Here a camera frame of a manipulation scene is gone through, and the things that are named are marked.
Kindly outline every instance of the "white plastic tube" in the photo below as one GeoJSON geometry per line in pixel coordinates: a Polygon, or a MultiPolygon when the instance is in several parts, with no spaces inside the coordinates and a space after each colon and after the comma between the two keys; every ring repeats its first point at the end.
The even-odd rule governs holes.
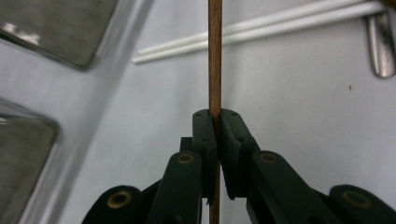
{"type": "MultiPolygon", "coordinates": [[[[222,29],[222,35],[234,35],[237,33],[242,33],[248,30],[257,29],[263,26],[268,26],[283,21],[291,21],[301,17],[311,16],[314,14],[334,10],[341,7],[348,7],[354,4],[364,2],[364,0],[325,0],[318,1],[316,3],[308,4],[301,7],[295,7],[288,9],[273,15],[261,17],[251,21],[243,21],[234,25],[224,27],[222,29]]],[[[156,47],[142,49],[138,51],[140,55],[148,55],[152,53],[157,53],[160,51],[165,51],[169,49],[181,48],[184,46],[197,44],[199,42],[204,42],[207,40],[207,32],[198,35],[189,36],[186,38],[181,38],[168,43],[158,45],[156,47]]]]}
{"type": "MultiPolygon", "coordinates": [[[[259,29],[253,29],[246,32],[224,36],[222,39],[223,45],[235,44],[244,41],[249,41],[256,38],[267,37],[270,35],[280,35],[286,32],[302,30],[305,28],[329,24],[332,22],[346,21],[354,18],[359,18],[377,12],[386,10],[386,8],[378,2],[366,2],[351,7],[344,7],[341,9],[313,15],[305,18],[300,18],[294,21],[285,21],[278,24],[265,26],[259,29]]],[[[170,56],[176,56],[184,53],[194,52],[202,49],[207,49],[207,41],[191,44],[188,46],[160,51],[143,55],[132,59],[134,63],[146,63],[149,61],[159,60],[170,56]]]]}

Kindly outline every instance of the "black clamp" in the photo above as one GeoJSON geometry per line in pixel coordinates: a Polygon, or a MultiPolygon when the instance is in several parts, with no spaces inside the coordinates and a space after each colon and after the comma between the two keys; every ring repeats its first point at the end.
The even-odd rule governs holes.
{"type": "Polygon", "coordinates": [[[219,144],[207,110],[193,114],[192,130],[162,180],[143,191],[108,190],[83,223],[201,223],[202,198],[214,199],[218,157],[229,197],[247,198],[252,223],[396,223],[396,212],[364,189],[337,186],[327,196],[309,188],[283,157],[260,150],[236,112],[222,109],[219,144]]]}

